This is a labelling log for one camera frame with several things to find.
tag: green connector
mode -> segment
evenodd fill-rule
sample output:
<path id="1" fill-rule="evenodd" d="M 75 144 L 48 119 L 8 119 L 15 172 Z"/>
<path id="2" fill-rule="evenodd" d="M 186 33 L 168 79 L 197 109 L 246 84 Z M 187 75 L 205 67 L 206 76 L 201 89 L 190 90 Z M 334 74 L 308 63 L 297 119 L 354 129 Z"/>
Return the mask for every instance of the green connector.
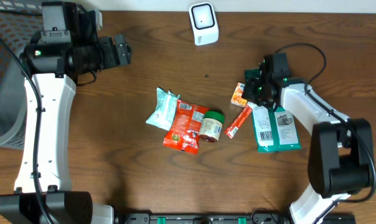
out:
<path id="1" fill-rule="evenodd" d="M 238 218 L 238 224 L 246 224 L 246 218 Z"/>
<path id="2" fill-rule="evenodd" d="M 157 224 L 166 224 L 166 218 L 157 218 Z"/>

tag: jar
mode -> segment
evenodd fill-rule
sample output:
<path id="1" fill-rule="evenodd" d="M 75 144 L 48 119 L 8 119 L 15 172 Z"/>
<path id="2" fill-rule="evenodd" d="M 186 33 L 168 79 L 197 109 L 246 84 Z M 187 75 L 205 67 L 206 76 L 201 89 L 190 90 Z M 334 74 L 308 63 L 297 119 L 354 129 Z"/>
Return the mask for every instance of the jar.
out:
<path id="1" fill-rule="evenodd" d="M 207 142 L 218 142 L 223 124 L 224 115 L 215 111 L 206 112 L 200 127 L 199 137 Z"/>

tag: wooden table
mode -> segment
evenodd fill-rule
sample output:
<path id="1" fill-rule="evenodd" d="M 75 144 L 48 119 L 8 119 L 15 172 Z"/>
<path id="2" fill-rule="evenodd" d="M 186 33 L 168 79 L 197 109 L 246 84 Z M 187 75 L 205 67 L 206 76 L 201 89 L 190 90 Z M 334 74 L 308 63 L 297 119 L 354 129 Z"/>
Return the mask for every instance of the wooden table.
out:
<path id="1" fill-rule="evenodd" d="M 337 110 L 371 123 L 376 161 L 376 15 L 218 13 L 217 19 L 219 41 L 196 47 L 187 12 L 103 13 L 100 36 L 124 34 L 133 59 L 77 88 L 69 131 L 73 190 L 89 191 L 94 202 L 124 211 L 286 211 L 309 183 L 310 135 L 301 124 L 299 151 L 257 153 L 249 119 L 233 140 L 223 135 L 217 144 L 200 142 L 193 156 L 164 147 L 167 132 L 145 121 L 160 86 L 222 110 L 226 127 L 242 110 L 230 99 L 237 82 L 244 82 L 243 71 L 294 42 L 325 51 L 328 66 L 313 87 Z M 287 53 L 295 76 L 308 79 L 322 65 L 313 49 Z M 22 151 L 0 149 L 0 194 L 12 193 L 21 159 Z M 353 212 L 357 223 L 376 223 L 376 194 L 336 211 Z"/>

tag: red snack package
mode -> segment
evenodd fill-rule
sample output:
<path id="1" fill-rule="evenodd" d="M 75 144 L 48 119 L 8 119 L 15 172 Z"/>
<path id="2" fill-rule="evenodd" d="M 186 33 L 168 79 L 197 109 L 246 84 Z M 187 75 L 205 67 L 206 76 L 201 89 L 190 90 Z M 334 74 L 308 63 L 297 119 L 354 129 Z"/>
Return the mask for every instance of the red snack package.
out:
<path id="1" fill-rule="evenodd" d="M 253 108 L 256 107 L 256 104 L 248 102 L 246 104 L 245 109 L 239 114 L 239 116 L 233 121 L 233 123 L 226 128 L 224 133 L 232 139 L 234 135 L 237 133 L 240 126 L 242 126 L 243 122 L 249 116 L 249 114 L 253 111 Z"/>
<path id="2" fill-rule="evenodd" d="M 177 111 L 173 125 L 163 140 L 163 145 L 173 149 L 197 154 L 199 130 L 209 108 L 177 100 Z"/>

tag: gray basket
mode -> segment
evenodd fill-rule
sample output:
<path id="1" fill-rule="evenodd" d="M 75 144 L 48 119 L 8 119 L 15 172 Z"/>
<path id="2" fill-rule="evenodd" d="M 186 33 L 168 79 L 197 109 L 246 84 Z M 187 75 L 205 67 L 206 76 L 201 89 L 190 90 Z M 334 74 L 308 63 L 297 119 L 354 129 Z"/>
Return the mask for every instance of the gray basket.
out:
<path id="1" fill-rule="evenodd" d="M 0 0 L 0 9 L 41 12 L 41 2 Z M 0 13 L 0 36 L 18 57 L 33 34 L 42 29 L 42 23 L 41 17 Z M 0 146 L 23 149 L 25 128 L 24 77 L 21 69 L 0 46 Z"/>

